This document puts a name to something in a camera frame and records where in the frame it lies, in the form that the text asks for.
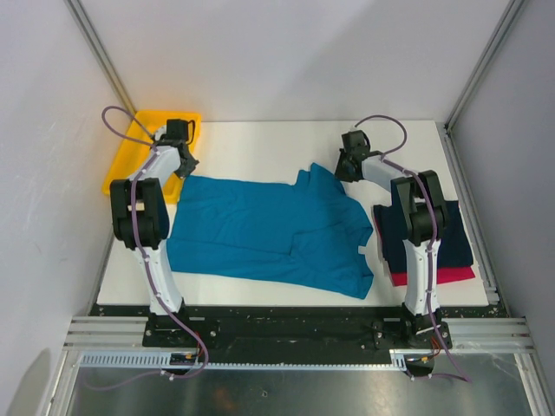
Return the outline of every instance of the white wall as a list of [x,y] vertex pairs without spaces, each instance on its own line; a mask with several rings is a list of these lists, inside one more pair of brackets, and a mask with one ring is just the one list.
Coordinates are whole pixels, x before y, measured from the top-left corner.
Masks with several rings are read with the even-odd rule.
[[0,414],[30,415],[108,240],[115,97],[61,0],[3,2],[0,45]]
[[555,391],[555,3],[530,2],[454,132],[506,299]]
[[137,108],[445,120],[508,0],[84,0]]

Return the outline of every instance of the white table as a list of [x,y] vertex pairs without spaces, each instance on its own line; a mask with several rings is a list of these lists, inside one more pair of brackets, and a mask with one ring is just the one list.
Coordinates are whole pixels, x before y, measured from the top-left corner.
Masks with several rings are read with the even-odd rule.
[[[445,199],[457,199],[435,123],[426,120],[406,121],[404,124],[408,130],[408,143],[401,151],[392,154],[391,159],[417,171],[435,170],[440,177]],[[220,179],[294,184],[298,171],[308,169],[312,162],[334,172],[342,146],[341,134],[348,131],[351,125],[352,122],[348,121],[203,123],[194,152],[200,163],[194,174]],[[373,149],[387,150],[401,140],[401,131],[393,123],[371,121],[362,127]],[[389,194],[375,184],[362,181],[344,186],[347,194],[362,204],[372,223],[372,206],[391,204]],[[176,205],[169,205],[168,211],[173,221]],[[387,264],[378,253],[376,232],[372,234],[364,253],[375,277],[368,296],[363,300],[288,283],[191,273],[173,275],[189,305],[400,305],[406,287],[396,288],[392,285]],[[480,266],[474,262],[474,279],[438,285],[442,306],[488,304],[480,278]],[[97,303],[148,305],[147,285],[141,273],[132,252],[121,241],[114,241]]]

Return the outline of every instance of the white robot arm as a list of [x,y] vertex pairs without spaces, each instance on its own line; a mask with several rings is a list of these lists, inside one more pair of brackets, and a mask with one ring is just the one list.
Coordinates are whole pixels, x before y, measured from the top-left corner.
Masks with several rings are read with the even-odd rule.
[[[381,188],[391,193],[391,184],[395,179],[407,178],[408,175],[397,171],[391,166],[384,164],[381,155],[370,156],[362,162],[362,176],[365,180],[374,182]],[[428,241],[422,241],[415,245],[408,239],[403,240],[405,252],[407,254],[407,277],[408,287],[405,295],[405,306],[413,315],[427,315],[428,305],[426,303],[426,290],[428,290]],[[437,253],[440,248],[441,240],[438,239],[432,244],[432,252],[435,257],[433,264],[434,277],[432,283],[432,312],[440,307],[437,301],[435,286],[437,284]]]
[[[169,311],[175,313],[180,310],[183,297],[173,280],[167,258],[166,238],[169,235],[169,217],[162,187],[173,173],[181,178],[188,176],[198,161],[188,150],[186,121],[168,120],[167,125],[154,135],[154,140],[154,146],[147,161],[129,178],[112,182],[110,201],[114,234],[134,252],[143,270],[150,295],[150,311],[156,315],[167,315],[157,297],[160,297]],[[144,267],[145,260],[134,240],[131,220],[131,184],[137,175],[140,175],[140,178],[137,180],[135,191],[135,208],[140,245],[149,258],[149,270],[157,293],[153,293],[151,289]]]
[[[391,193],[392,209],[395,210],[399,224],[404,225],[403,243],[407,255],[408,274],[404,307],[412,316],[420,317],[427,316],[429,312],[434,313],[440,307],[435,289],[437,253],[448,222],[447,207],[437,174],[433,171],[419,174],[432,200],[438,230],[438,238],[431,244],[431,249],[428,248],[432,237],[431,218],[425,204],[417,200],[422,198],[420,188],[410,175],[384,163],[380,152],[371,152],[369,140],[364,132],[357,130],[343,135],[343,149],[337,163],[336,177],[346,182],[368,180]],[[434,257],[431,265],[428,262],[428,250],[432,251]],[[429,290],[431,311],[428,310],[426,302]]]

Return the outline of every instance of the pink fabric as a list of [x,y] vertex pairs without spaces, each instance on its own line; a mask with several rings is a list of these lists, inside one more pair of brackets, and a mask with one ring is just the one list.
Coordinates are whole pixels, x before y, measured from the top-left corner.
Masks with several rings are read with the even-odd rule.
[[[437,283],[459,282],[476,277],[471,267],[446,267],[437,270]],[[407,285],[407,273],[391,273],[394,286]]]

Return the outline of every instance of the yellow plastic bin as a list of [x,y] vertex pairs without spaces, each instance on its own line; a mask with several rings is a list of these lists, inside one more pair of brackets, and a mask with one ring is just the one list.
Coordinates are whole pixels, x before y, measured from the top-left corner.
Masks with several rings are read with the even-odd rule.
[[[135,115],[137,120],[147,128],[151,133],[154,133],[160,127],[164,126],[168,119],[182,119],[182,120],[194,120],[195,129],[193,142],[189,144],[189,151],[192,153],[197,141],[199,141],[200,135],[200,114],[198,113],[181,113],[177,111],[154,111],[154,110],[144,110],[138,111]],[[193,134],[193,124],[189,125],[189,134]],[[151,142],[147,134],[140,128],[140,126],[134,121],[131,122],[131,126],[126,133],[127,136],[133,137],[134,139],[144,140],[146,142]],[[108,175],[104,179],[104,184],[102,185],[102,192],[106,195],[110,194],[110,184],[114,179],[125,179],[133,172],[135,172],[139,166],[147,159],[150,148],[148,146],[143,146],[139,143],[134,143],[131,140],[122,140],[118,153],[115,155],[114,162],[110,166]],[[167,180],[164,186],[164,200],[167,204],[177,204],[180,200],[181,188],[183,187],[183,180],[179,179],[177,175],[173,174]]]

